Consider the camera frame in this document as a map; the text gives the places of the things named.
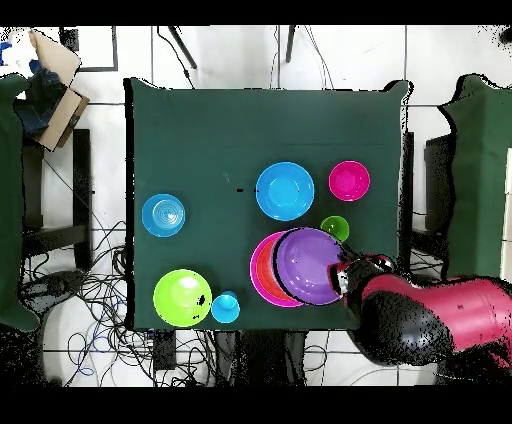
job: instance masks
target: small blue cup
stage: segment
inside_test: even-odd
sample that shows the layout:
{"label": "small blue cup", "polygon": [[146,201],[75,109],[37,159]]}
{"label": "small blue cup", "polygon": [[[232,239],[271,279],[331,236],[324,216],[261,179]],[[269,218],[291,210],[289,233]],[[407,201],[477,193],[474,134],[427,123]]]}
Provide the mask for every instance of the small blue cup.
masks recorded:
{"label": "small blue cup", "polygon": [[236,294],[225,291],[212,302],[212,316],[221,324],[229,324],[235,321],[240,314],[240,305]]}

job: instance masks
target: orange plate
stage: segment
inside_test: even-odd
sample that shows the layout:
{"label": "orange plate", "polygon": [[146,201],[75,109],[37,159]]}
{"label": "orange plate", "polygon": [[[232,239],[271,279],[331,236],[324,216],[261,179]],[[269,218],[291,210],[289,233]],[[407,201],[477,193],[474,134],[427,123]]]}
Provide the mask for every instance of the orange plate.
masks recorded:
{"label": "orange plate", "polygon": [[272,247],[277,240],[279,240],[279,238],[274,241],[269,241],[263,246],[263,249],[261,249],[258,259],[256,260],[256,275],[268,294],[281,300],[295,300],[283,291],[272,272],[270,255],[272,254]]}

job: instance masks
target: blue bowl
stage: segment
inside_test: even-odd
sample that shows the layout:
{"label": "blue bowl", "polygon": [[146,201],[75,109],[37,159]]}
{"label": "blue bowl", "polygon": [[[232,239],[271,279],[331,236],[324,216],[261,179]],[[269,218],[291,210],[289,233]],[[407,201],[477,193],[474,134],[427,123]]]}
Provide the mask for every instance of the blue bowl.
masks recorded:
{"label": "blue bowl", "polygon": [[156,237],[173,236],[185,223],[185,208],[170,194],[155,194],[142,207],[142,223]]}
{"label": "blue bowl", "polygon": [[278,221],[291,221],[306,213],[315,197],[313,179],[302,166],[279,162],[265,169],[256,182],[261,210]]}

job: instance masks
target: dark green tablecloth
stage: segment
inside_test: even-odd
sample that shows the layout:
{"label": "dark green tablecloth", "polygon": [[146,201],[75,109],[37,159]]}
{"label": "dark green tablecloth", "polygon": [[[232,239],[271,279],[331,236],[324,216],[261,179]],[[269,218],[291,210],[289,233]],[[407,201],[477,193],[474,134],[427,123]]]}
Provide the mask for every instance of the dark green tablecloth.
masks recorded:
{"label": "dark green tablecloth", "polygon": [[[233,324],[218,324],[210,314],[195,328],[356,328],[341,302],[292,309],[267,303],[252,286],[249,260],[267,235],[318,228],[335,214],[350,223],[352,248],[397,256],[400,103],[407,82],[386,92],[163,90],[131,82],[135,327],[169,328],[153,308],[153,290],[167,272],[188,268],[207,279],[214,297],[233,290],[241,306]],[[368,193],[353,203],[334,198],[327,183],[330,170],[349,159],[371,175]],[[312,207],[293,222],[268,218],[255,199],[259,174],[279,161],[304,166],[315,183]],[[156,193],[173,194],[186,208],[185,225],[171,238],[153,237],[142,225],[142,206]]]}
{"label": "dark green tablecloth", "polygon": [[22,331],[39,326],[37,316],[18,300],[24,213],[23,129],[13,102],[28,87],[28,81],[18,74],[0,78],[0,323]]}
{"label": "dark green tablecloth", "polygon": [[456,132],[449,277],[500,275],[507,149],[512,147],[512,90],[484,80],[479,75],[465,76],[456,99],[442,107],[453,119]]}

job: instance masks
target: plate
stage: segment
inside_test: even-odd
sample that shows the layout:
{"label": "plate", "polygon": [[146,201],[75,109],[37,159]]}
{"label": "plate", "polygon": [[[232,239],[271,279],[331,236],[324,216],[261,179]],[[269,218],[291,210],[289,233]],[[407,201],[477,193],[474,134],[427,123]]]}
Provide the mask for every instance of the plate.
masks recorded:
{"label": "plate", "polygon": [[280,231],[280,232],[271,234],[270,236],[263,239],[260,242],[260,244],[258,244],[258,247],[256,247],[256,249],[254,250],[254,253],[252,254],[252,257],[251,257],[250,275],[251,275],[252,285],[254,286],[254,288],[256,289],[258,294],[263,299],[265,299],[267,302],[269,302],[275,306],[280,306],[282,308],[293,308],[296,306],[302,306],[302,302],[298,302],[297,300],[292,299],[289,296],[286,296],[286,294],[284,292],[283,292],[283,294],[286,296],[286,298],[280,298],[277,296],[273,296],[272,294],[267,292],[263,288],[263,285],[262,285],[260,279],[258,278],[258,270],[257,270],[258,258],[260,257],[260,253],[263,250],[263,248],[265,247],[265,245],[267,245],[267,244],[272,245],[274,243],[274,241],[279,239],[279,237],[284,233],[285,233],[285,231]]}
{"label": "plate", "polygon": [[297,228],[274,245],[272,266],[281,288],[298,301],[327,305],[339,300],[330,270],[343,252],[338,241],[322,230]]}

